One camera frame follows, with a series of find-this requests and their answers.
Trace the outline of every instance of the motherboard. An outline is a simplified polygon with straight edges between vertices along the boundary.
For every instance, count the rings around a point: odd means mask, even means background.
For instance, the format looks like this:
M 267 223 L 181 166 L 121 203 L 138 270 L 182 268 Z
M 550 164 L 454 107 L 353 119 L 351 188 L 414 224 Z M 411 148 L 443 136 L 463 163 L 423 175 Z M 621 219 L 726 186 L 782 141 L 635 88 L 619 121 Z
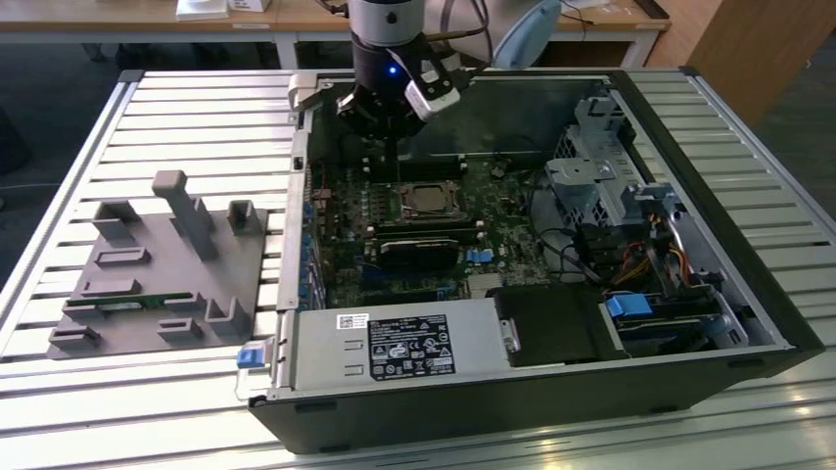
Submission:
M 485 297 L 551 279 L 527 217 L 533 172 L 495 155 L 311 178 L 327 307 Z

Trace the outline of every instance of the workbench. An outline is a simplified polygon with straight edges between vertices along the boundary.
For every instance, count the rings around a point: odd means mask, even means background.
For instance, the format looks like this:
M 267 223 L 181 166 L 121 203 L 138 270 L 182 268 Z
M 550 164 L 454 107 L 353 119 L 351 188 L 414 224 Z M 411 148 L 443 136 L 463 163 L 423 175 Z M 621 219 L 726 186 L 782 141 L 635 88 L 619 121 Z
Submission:
M 562 7 L 567 17 L 578 12 Z M 622 67 L 642 67 L 658 33 L 667 29 L 667 20 L 653 20 L 631 0 L 615 0 L 603 8 L 589 8 L 579 16 L 585 23 L 559 17 L 550 42 L 626 42 L 629 47 Z M 297 69 L 294 45 L 298 42 L 351 40 L 349 22 L 333 17 L 309 0 L 281 0 L 277 16 L 278 58 L 285 69 Z
M 0 43 L 271 42 L 283 69 L 297 69 L 294 45 L 349 41 L 349 23 L 313 0 L 273 0 L 266 12 L 178 22 L 175 0 L 0 0 Z M 569 16 L 577 12 L 565 9 Z M 550 41 L 629 43 L 621 64 L 641 67 L 667 20 L 651 20 L 631 0 L 582 11 L 586 24 L 562 17 Z
M 209 210 L 250 199 L 269 211 L 254 337 L 274 334 L 290 72 L 126 74 L 0 294 L 2 467 L 749 469 L 831 458 L 834 223 L 698 76 L 629 74 L 827 347 L 823 354 L 686 411 L 305 456 L 282 448 L 245 409 L 269 377 L 241 379 L 237 348 L 47 360 L 49 332 L 97 235 L 95 204 L 127 198 L 138 213 L 165 212 L 150 190 L 161 169 L 187 173 L 186 190 Z M 665 181 L 649 146 L 637 150 Z

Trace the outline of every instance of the desk leg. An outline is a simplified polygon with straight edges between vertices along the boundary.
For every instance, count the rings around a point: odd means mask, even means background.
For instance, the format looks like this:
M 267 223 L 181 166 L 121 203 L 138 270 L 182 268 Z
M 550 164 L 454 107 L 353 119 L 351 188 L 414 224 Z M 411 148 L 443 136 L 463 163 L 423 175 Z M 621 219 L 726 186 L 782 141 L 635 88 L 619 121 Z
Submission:
M 626 49 L 626 54 L 623 54 L 623 60 L 621 61 L 621 66 L 625 69 L 643 67 L 657 37 L 658 31 L 635 31 L 635 38 L 629 43 L 629 49 Z
M 297 35 L 294 31 L 277 32 L 273 38 L 278 51 L 278 62 L 283 70 L 298 69 L 298 57 L 295 56 Z

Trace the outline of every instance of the white box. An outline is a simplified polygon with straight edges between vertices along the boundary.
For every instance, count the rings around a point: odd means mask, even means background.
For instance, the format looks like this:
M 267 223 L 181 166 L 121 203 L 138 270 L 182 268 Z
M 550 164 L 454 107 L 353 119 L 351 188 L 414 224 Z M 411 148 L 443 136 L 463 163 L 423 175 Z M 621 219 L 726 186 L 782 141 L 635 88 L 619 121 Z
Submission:
M 227 0 L 229 9 L 237 12 L 263 12 L 270 0 Z
M 177 0 L 177 21 L 229 18 L 225 0 Z

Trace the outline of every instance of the blue latch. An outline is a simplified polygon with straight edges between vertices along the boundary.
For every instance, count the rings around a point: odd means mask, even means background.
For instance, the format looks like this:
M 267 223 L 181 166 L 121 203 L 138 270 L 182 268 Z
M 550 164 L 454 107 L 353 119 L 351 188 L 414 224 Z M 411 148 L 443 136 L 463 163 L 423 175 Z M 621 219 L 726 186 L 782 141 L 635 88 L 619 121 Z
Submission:
M 615 294 L 605 304 L 610 317 L 653 314 L 647 299 L 641 294 Z
M 237 368 L 257 369 L 263 367 L 263 349 L 246 349 L 237 352 Z
M 479 262 L 491 262 L 493 261 L 493 250 L 486 249 L 479 253 Z

